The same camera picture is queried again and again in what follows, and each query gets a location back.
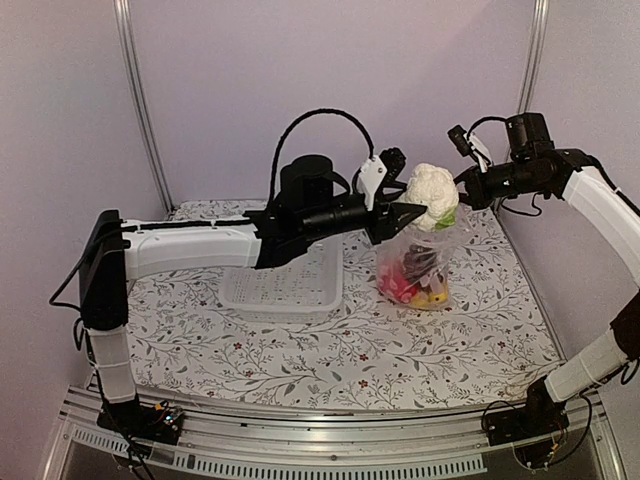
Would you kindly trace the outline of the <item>yellow toy corn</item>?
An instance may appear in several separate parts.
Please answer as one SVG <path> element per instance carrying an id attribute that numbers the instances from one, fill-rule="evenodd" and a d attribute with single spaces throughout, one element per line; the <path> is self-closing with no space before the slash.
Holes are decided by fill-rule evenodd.
<path id="1" fill-rule="evenodd" d="M 448 294 L 446 292 L 434 294 L 432 292 L 419 291 L 412 297 L 410 305 L 418 309 L 435 309 L 440 308 L 447 302 Z"/>

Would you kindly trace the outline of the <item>clear zip top bag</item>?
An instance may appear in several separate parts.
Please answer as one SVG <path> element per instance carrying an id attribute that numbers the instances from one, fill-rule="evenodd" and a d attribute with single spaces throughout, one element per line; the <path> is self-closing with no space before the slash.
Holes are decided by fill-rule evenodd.
<path id="1" fill-rule="evenodd" d="M 446 307 L 450 300 L 449 262 L 470 236 L 471 227 L 461 208 L 449 220 L 436 223 L 432 230 L 407 226 L 376 248 L 378 291 L 408 308 Z"/>

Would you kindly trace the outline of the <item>red toy bell pepper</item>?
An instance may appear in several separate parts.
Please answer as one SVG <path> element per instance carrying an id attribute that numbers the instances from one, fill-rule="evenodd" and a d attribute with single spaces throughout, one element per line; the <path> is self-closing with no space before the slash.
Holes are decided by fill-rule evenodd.
<path id="1" fill-rule="evenodd" d="M 397 303 L 409 303 L 417 289 L 404 276 L 399 264 L 382 265 L 377 271 L 379 291 Z"/>

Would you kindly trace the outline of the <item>dark purple toy grapes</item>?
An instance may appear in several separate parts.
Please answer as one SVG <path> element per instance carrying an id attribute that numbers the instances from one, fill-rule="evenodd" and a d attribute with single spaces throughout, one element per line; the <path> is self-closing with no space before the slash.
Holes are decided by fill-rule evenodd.
<path id="1" fill-rule="evenodd" d="M 407 275 L 429 271 L 436 263 L 436 251 L 417 244 L 411 245 L 403 257 L 403 267 Z"/>

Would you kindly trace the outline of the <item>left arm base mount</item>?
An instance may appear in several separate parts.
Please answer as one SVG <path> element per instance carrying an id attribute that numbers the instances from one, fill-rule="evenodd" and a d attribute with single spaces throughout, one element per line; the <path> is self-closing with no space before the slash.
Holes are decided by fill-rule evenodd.
<path id="1" fill-rule="evenodd" d="M 126 438 L 177 445 L 182 433 L 184 410 L 162 401 L 143 405 L 139 397 L 122 403 L 102 402 L 97 425 Z"/>

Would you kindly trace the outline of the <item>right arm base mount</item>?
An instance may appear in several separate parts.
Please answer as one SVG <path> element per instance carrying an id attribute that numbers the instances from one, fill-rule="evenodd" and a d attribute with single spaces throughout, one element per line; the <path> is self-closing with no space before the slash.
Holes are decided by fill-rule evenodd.
<path id="1" fill-rule="evenodd" d="M 522 406 L 497 400 L 483 411 L 481 428 L 491 446 L 562 433 L 569 427 L 565 405 L 540 396 L 528 397 Z"/>

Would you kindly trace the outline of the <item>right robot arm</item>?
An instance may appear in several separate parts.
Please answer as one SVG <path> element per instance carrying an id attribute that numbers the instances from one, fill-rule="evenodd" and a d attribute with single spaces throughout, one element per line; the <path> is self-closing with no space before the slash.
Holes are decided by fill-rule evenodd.
<path id="1" fill-rule="evenodd" d="M 639 296 L 632 294 L 613 319 L 614 280 L 639 280 L 639 210 L 606 173 L 599 155 L 607 129 L 594 123 L 575 128 L 581 147 L 555 145 L 543 114 L 524 112 L 497 117 L 505 128 L 509 159 L 500 164 L 476 134 L 483 117 L 448 136 L 475 166 L 455 179 L 463 184 L 462 203 L 475 210 L 504 210 L 504 202 L 523 195 L 562 202 L 565 215 L 529 229 L 507 228 L 538 301 L 553 292 L 565 295 L 566 312 L 541 303 L 543 316 L 562 362 L 532 383 L 517 427 L 537 436 L 552 424 L 572 398 L 603 389 L 604 408 L 614 416 L 629 412 L 637 400 L 613 397 L 609 382 L 633 378 L 639 365 Z"/>

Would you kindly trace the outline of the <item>white plastic basket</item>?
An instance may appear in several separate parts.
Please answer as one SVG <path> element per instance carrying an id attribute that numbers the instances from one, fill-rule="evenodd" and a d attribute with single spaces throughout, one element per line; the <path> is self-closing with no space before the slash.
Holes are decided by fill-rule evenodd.
<path id="1" fill-rule="evenodd" d="M 228 268 L 219 286 L 222 308 L 246 321 L 322 323 L 343 303 L 343 237 L 314 243 L 285 266 Z"/>

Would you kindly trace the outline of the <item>white toy cauliflower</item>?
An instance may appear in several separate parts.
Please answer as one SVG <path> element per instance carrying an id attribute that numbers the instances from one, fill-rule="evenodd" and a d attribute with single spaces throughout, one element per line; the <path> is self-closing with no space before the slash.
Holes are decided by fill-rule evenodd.
<path id="1" fill-rule="evenodd" d="M 404 201 L 426 207 L 426 212 L 412 222 L 420 231 L 441 231 L 456 222 L 459 193 L 453 175 L 445 168 L 418 164 L 407 183 Z"/>

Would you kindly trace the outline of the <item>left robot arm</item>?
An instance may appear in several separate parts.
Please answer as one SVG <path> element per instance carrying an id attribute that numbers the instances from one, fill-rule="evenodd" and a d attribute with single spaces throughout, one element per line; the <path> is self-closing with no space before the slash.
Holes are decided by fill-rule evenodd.
<path id="1" fill-rule="evenodd" d="M 71 280 L 78 280 L 79 302 L 73 308 L 86 332 L 102 399 L 110 406 L 111 419 L 126 433 L 141 433 L 149 423 L 146 408 L 138 404 L 126 340 L 128 283 L 193 268 L 282 267 L 318 241 L 357 230 L 378 245 L 426 213 L 425 206 L 398 199 L 406 189 L 397 179 L 405 166 L 400 150 L 375 153 L 368 131 L 348 112 L 311 110 L 284 133 L 290 135 L 318 115 L 344 118 L 364 137 L 367 156 L 353 179 L 335 172 L 332 161 L 321 154 L 303 155 L 281 167 L 285 142 L 280 140 L 271 164 L 269 196 L 261 210 L 203 221 L 125 220 L 117 210 L 98 216 L 80 258 L 49 303 L 64 307 L 60 295 Z"/>

